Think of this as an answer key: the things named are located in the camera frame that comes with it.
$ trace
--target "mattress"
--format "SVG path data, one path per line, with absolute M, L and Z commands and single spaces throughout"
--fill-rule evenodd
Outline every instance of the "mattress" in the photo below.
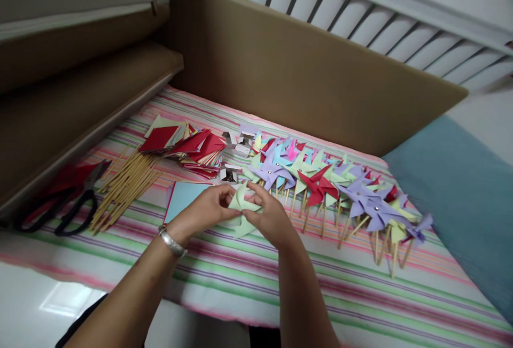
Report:
M 308 147 L 322 148 L 331 157 L 345 154 L 367 165 L 373 176 L 397 184 L 385 161 L 273 124 L 253 115 L 212 103 L 166 87 L 137 114 L 112 131 L 80 163 L 116 159 L 127 145 L 144 142 L 154 118 L 188 120 L 195 128 L 216 134 L 238 131 L 241 123 L 259 126 L 264 135 L 291 135 Z M 224 161 L 247 166 L 249 161 L 226 153 Z M 58 221 L 34 234 L 0 231 L 0 259 L 31 267 L 58 280 L 111 290 L 157 234 L 166 211 L 169 186 L 175 181 L 204 181 L 162 160 L 161 178 L 124 213 L 106 233 L 59 238 Z M 290 210 L 292 197 L 286 205 Z M 296 201 L 301 204 L 302 196 Z M 85 216 L 88 209 L 80 213 Z M 391 256 L 376 266 L 369 235 L 358 232 L 342 250 L 337 243 L 344 221 L 335 226 L 335 211 L 327 214 L 324 239 L 322 217 L 309 219 L 300 237 L 317 273 L 329 316 L 339 339 L 354 346 L 504 346 L 513 342 L 513 329 L 483 296 L 461 266 L 430 231 L 404 270 L 390 279 Z M 303 220 L 293 225 L 300 232 Z M 403 246 L 400 257 L 405 253 Z M 279 327 L 277 251 L 257 231 L 234 239 L 230 228 L 216 226 L 195 237 L 189 253 L 180 260 L 165 298 L 194 311 L 222 320 L 254 326 Z

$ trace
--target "brown cushion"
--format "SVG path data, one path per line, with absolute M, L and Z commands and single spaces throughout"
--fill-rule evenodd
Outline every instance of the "brown cushion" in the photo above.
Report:
M 142 40 L 169 0 L 0 0 L 0 94 Z
M 33 195 L 182 68 L 180 54 L 145 41 L 0 96 L 0 213 Z

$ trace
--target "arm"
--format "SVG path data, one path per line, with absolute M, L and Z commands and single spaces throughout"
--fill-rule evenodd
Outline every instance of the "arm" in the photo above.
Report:
M 167 232 L 186 247 L 195 233 L 240 215 L 226 208 L 233 194 L 235 189 L 229 185 L 206 189 L 167 225 Z M 141 348 L 177 261 L 161 237 L 154 238 L 66 348 Z
M 282 204 L 263 187 L 250 199 L 263 213 L 242 214 L 278 250 L 280 330 L 282 347 L 340 347 L 331 325 L 310 257 Z

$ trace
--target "pile of bamboo skewers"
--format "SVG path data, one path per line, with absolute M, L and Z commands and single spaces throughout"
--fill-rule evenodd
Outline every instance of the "pile of bamboo skewers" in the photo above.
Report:
M 129 148 L 123 151 L 110 171 L 114 170 Z M 138 148 L 135 149 L 119 172 L 99 190 L 99 193 L 107 192 L 107 194 L 97 209 L 89 230 L 97 234 L 115 224 L 130 204 L 153 185 L 163 173 L 163 171 L 153 171 L 159 160 L 158 156 L 141 154 Z

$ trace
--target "white floor tile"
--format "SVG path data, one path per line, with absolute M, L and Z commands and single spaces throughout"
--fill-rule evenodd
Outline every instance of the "white floor tile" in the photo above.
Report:
M 53 347 L 105 293 L 0 262 L 0 347 Z M 161 301 L 147 348 L 249 347 L 247 328 Z

